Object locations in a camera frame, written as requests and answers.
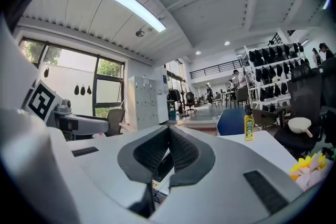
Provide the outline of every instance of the white table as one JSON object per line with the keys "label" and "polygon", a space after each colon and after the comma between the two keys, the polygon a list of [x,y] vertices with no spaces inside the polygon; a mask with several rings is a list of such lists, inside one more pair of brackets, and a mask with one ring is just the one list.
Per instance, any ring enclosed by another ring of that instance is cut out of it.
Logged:
{"label": "white table", "polygon": [[219,136],[249,147],[260,156],[289,174],[296,159],[267,131],[254,133],[253,141],[245,141],[243,134]]}

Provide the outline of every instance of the blue chair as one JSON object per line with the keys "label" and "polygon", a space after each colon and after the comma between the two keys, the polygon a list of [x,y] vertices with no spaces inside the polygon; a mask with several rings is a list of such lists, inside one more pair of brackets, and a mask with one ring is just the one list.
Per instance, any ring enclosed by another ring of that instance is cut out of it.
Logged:
{"label": "blue chair", "polygon": [[219,134],[221,136],[243,134],[244,116],[245,110],[243,108],[224,110],[217,122]]}

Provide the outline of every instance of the white locker cabinet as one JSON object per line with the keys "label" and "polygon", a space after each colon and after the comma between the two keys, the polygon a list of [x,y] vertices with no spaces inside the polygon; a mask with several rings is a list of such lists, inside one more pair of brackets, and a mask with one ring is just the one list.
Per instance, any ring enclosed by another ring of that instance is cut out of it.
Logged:
{"label": "white locker cabinet", "polygon": [[155,80],[132,77],[128,79],[127,111],[129,123],[141,130],[159,124]]}

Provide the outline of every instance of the railing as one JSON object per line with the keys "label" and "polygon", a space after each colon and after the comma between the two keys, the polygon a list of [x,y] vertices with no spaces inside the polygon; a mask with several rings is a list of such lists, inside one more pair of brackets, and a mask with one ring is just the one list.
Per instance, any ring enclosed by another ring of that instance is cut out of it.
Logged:
{"label": "railing", "polygon": [[221,65],[216,65],[216,66],[196,70],[196,71],[190,72],[190,75],[191,75],[191,79],[195,79],[195,78],[199,78],[199,77],[208,76],[208,75],[211,75],[211,74],[216,74],[216,73],[221,73],[221,72],[224,72],[224,71],[234,70],[234,69],[237,69],[237,68],[240,68],[240,67],[242,67],[242,65],[240,64],[240,61],[235,60],[235,61],[232,61],[232,62],[223,63]]}

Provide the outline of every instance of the window frame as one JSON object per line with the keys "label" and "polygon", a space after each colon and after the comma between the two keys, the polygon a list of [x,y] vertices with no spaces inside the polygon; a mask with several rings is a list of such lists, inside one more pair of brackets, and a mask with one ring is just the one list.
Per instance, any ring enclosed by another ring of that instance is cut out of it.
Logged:
{"label": "window frame", "polygon": [[[124,62],[120,62],[117,60],[113,60],[110,59],[108,57],[104,57],[98,54],[93,54],[91,52],[87,52],[87,51],[83,51],[83,50],[79,50],[79,49],[75,49],[75,48],[70,48],[67,46],[63,46],[63,45],[59,45],[59,44],[54,44],[54,43],[50,43],[48,41],[43,41],[43,40],[37,40],[37,39],[32,39],[32,38],[27,38],[25,36],[22,37],[20,43],[19,43],[19,47],[21,45],[22,41],[31,41],[31,42],[38,42],[41,44],[44,44],[41,55],[38,59],[37,63],[32,63],[36,66],[37,69],[40,68],[41,63],[43,61],[44,56],[47,53],[47,50],[50,47],[55,47],[55,48],[60,48],[60,49],[65,49],[65,50],[70,50],[73,52],[77,52],[80,54],[84,54],[84,55],[88,55],[88,56],[93,56],[96,58],[96,66],[94,69],[94,73],[93,73],[93,88],[92,88],[92,115],[96,116],[96,108],[115,108],[117,106],[121,106],[124,108],[124,77],[125,77],[125,63]],[[103,59],[106,61],[110,61],[110,62],[115,62],[119,65],[122,66],[122,77],[123,78],[117,78],[117,77],[111,77],[111,76],[106,76],[106,75],[101,75],[101,74],[97,74],[98,71],[98,64],[99,64],[99,60]],[[117,102],[117,103],[96,103],[97,100],[97,79],[99,80],[107,80],[107,81],[114,81],[114,82],[120,82],[120,86],[121,86],[121,102]]]}

